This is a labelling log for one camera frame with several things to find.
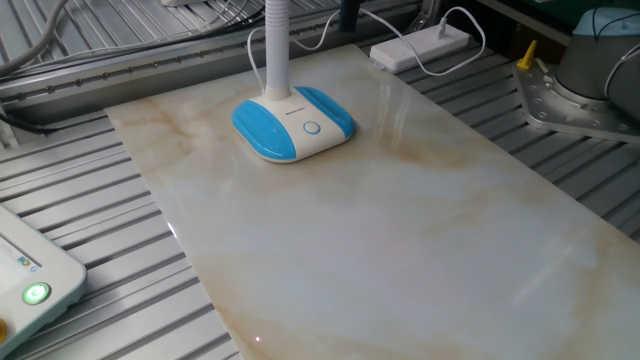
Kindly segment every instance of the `white marble tile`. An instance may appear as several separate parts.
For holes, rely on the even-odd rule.
[[[354,137],[260,159],[251,73],[107,110],[245,360],[640,356],[638,244],[355,46],[291,77]]]

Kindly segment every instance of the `green indicator light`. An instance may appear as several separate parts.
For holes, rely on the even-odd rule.
[[[40,304],[51,295],[51,286],[46,283],[35,283],[22,293],[22,300],[29,305]]]

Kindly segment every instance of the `white device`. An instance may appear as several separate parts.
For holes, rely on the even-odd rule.
[[[423,63],[463,49],[469,42],[469,34],[451,25],[432,26],[406,35],[404,38],[414,47],[418,58]],[[369,57],[378,68],[392,74],[418,66],[413,51],[399,38],[373,46]]]
[[[289,0],[267,0],[265,6],[267,86],[234,110],[232,122],[263,159],[288,163],[345,142],[355,126],[320,90],[289,87]]]
[[[0,359],[77,302],[84,265],[0,205]]]

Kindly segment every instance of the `table surface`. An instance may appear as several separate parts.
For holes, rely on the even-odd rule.
[[[252,153],[234,75],[107,110],[245,360],[626,359],[640,248],[355,46],[292,61],[357,123]]]

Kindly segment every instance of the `blue cover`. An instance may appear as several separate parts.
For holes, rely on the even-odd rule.
[[[276,160],[296,158],[296,148],[289,133],[262,105],[247,100],[233,111],[231,120],[258,154]]]
[[[296,87],[296,90],[338,125],[345,138],[353,135],[353,119],[338,103],[314,88]],[[243,102],[233,111],[231,121],[258,154],[281,161],[296,158],[296,148],[291,136],[280,121],[262,105],[251,100]]]
[[[587,11],[582,15],[578,27],[573,35],[593,36],[593,12]],[[640,12],[629,9],[599,8],[596,12],[596,34],[609,22],[626,16],[638,14],[624,21],[617,21],[607,26],[600,36],[638,36],[640,35]]]
[[[318,89],[310,87],[296,87],[296,90],[313,106],[318,108],[329,119],[333,120],[336,125],[342,129],[345,138],[353,135],[354,125],[351,115],[342,106],[338,105],[333,99]]]

